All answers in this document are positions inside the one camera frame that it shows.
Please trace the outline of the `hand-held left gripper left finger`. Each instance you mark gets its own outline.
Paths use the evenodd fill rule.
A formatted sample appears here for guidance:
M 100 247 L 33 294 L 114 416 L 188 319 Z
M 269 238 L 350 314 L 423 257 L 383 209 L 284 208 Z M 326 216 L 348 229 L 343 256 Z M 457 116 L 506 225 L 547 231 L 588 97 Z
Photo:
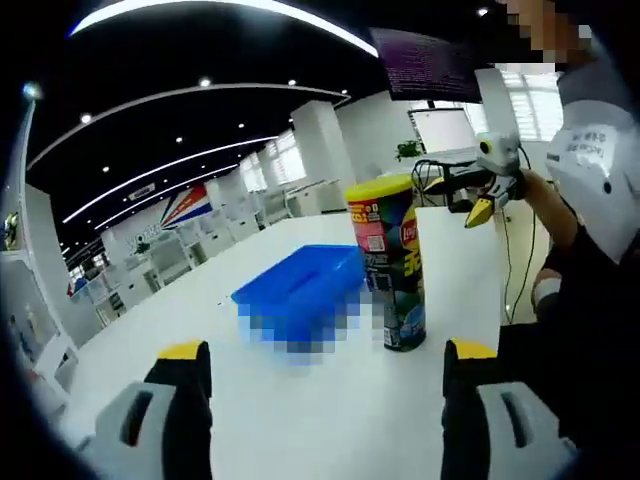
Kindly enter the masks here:
M 211 397 L 208 343 L 168 347 L 98 414 L 82 457 L 100 479 L 211 479 Z

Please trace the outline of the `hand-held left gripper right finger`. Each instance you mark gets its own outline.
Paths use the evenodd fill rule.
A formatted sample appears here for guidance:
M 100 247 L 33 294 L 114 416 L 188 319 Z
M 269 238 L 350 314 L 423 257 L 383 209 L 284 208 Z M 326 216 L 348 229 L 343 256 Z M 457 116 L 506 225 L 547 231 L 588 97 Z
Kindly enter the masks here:
M 497 352 L 452 338 L 444 352 L 443 479 L 558 479 L 576 457 L 559 420 Z

